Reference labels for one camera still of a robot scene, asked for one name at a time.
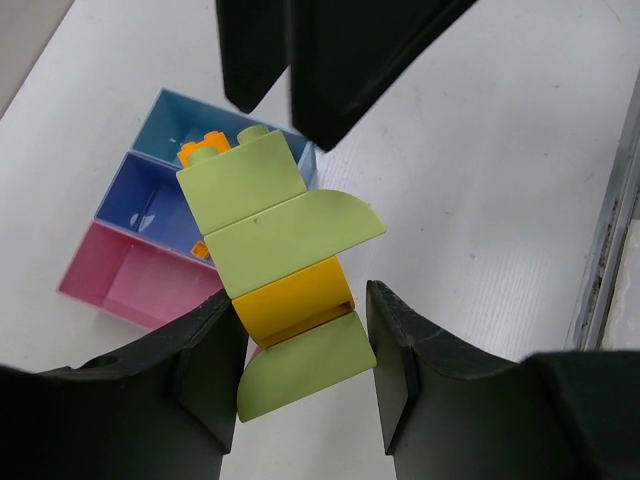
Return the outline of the orange lego brick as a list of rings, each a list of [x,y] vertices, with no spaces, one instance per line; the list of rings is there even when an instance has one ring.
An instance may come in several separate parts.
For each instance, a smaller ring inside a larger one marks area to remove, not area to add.
[[[212,131],[204,135],[199,142],[187,142],[182,145],[177,157],[183,168],[201,163],[231,149],[231,144],[222,132]]]

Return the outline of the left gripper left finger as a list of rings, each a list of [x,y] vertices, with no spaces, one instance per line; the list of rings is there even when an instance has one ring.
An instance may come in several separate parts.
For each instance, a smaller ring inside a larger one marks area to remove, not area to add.
[[[248,336],[225,292],[78,368],[1,370],[5,479],[216,479]]]

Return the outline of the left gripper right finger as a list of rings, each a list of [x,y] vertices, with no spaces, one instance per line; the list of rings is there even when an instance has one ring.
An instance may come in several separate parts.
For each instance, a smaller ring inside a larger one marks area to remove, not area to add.
[[[635,479],[639,355],[537,353],[512,362],[366,288],[385,452],[400,479]]]

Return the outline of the green yellow lego assembly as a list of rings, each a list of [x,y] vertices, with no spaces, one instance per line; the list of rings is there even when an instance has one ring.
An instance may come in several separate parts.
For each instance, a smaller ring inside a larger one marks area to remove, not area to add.
[[[375,367],[338,256],[385,225],[348,193],[309,189],[283,132],[255,125],[237,140],[177,181],[259,349],[237,390],[247,422]]]

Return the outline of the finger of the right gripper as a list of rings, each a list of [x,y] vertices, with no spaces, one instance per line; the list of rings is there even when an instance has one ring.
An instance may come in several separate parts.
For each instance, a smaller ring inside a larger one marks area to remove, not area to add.
[[[294,127],[332,150],[470,1],[290,1]]]
[[[250,113],[288,66],[285,2],[217,0],[216,13],[225,96]]]

